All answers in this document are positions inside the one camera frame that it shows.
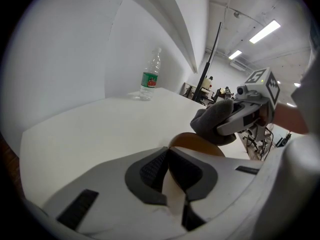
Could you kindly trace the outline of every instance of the hand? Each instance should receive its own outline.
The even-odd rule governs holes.
[[[196,134],[215,145],[229,144],[237,139],[236,135],[219,135],[216,127],[231,115],[233,109],[232,99],[219,101],[207,109],[199,109],[190,126]]]

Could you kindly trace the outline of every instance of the air conditioner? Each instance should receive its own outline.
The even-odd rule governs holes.
[[[235,60],[235,59],[231,60],[230,66],[232,66],[235,69],[240,70],[240,71],[246,71],[246,70],[252,71],[251,68],[249,68],[247,65],[245,65],[245,64],[243,64],[240,61]]]

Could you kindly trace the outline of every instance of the desk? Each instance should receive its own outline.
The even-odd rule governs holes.
[[[102,162],[167,146],[177,134],[193,133],[190,121],[205,108],[163,88],[155,89],[151,101],[137,95],[98,100],[26,130],[20,148],[25,197],[42,207],[56,191]]]
[[[188,82],[184,82],[184,83],[189,86],[188,90],[186,91],[186,97],[188,98],[190,93],[191,93],[192,88],[197,88],[197,87],[195,85],[193,85],[193,84],[188,83]],[[206,90],[204,88],[201,88],[201,92],[203,92],[205,94],[209,94],[210,93],[209,90]]]

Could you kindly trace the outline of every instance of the black vent slot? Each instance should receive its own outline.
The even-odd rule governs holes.
[[[166,153],[163,153],[143,166],[140,170],[140,176],[144,184],[161,193],[167,170]]]
[[[56,219],[69,229],[76,230],[99,193],[86,189]]]
[[[256,168],[250,168],[250,167],[246,167],[246,166],[238,166],[236,168],[237,171],[240,171],[240,172],[244,172],[244,173],[247,173],[247,174],[253,174],[253,175],[257,175],[258,172],[259,172],[259,169],[256,169]]]
[[[186,200],[183,207],[181,225],[184,226],[186,230],[191,231],[205,223],[206,222],[192,210],[189,201]]]
[[[202,170],[176,153],[169,155],[169,169],[180,188],[186,192],[202,178]]]
[[[163,182],[168,170],[167,150],[163,147],[134,162],[126,170],[124,176],[126,186],[145,204],[167,205],[167,197],[162,194]]]

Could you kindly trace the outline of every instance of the green bottle label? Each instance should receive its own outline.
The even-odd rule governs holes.
[[[155,88],[158,76],[156,74],[143,72],[141,85],[147,88]]]

